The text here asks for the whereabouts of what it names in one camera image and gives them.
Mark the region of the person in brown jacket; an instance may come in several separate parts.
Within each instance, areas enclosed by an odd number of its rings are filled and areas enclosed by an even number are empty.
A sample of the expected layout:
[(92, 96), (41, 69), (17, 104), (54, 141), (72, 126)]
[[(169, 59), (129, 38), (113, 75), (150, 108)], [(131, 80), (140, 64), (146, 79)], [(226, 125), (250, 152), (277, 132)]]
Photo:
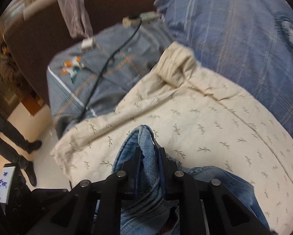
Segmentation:
[(28, 83), (15, 63), (5, 41), (0, 44), (0, 80), (22, 100), (27, 96), (36, 98), (35, 90)]

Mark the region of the grey cloth on headboard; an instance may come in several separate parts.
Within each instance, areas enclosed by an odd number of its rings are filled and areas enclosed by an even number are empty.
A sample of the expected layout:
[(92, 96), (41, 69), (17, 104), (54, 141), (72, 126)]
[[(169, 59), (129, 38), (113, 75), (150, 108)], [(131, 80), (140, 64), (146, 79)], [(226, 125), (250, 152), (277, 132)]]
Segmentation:
[(89, 38), (93, 35), (84, 0), (57, 0), (57, 2), (68, 32), (73, 39)]

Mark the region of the blue plaid duvet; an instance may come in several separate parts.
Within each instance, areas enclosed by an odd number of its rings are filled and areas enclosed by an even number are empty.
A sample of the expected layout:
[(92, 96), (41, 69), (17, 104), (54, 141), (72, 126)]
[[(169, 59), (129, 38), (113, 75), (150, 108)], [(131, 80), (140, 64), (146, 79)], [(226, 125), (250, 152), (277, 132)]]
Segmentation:
[(285, 0), (155, 0), (178, 42), (245, 88), (293, 138), (293, 10)]

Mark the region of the white power adapter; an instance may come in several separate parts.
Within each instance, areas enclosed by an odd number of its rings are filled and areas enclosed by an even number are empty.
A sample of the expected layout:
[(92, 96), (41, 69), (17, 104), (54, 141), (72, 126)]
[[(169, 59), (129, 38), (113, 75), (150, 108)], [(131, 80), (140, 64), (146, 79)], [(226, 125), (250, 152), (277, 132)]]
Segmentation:
[(81, 44), (81, 50), (89, 50), (92, 49), (96, 45), (96, 40), (94, 37), (83, 39)]

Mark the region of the cream leaf-print quilt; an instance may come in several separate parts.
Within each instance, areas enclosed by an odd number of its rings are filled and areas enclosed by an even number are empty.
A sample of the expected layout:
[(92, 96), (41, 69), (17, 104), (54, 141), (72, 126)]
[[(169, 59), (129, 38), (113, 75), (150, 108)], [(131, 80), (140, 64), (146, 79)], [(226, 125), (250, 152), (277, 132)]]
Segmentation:
[(186, 168), (216, 166), (254, 186), (269, 226), (293, 231), (293, 139), (244, 88), (172, 43), (114, 112), (70, 129), (51, 155), (76, 185), (110, 175), (121, 145), (140, 125)]

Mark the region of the white labelled box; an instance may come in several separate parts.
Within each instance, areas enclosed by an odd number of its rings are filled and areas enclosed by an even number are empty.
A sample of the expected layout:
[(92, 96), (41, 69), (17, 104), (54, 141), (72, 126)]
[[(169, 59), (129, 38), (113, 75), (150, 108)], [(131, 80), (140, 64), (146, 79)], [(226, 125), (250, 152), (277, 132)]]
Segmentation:
[(0, 203), (7, 204), (16, 167), (4, 167), (0, 174)]

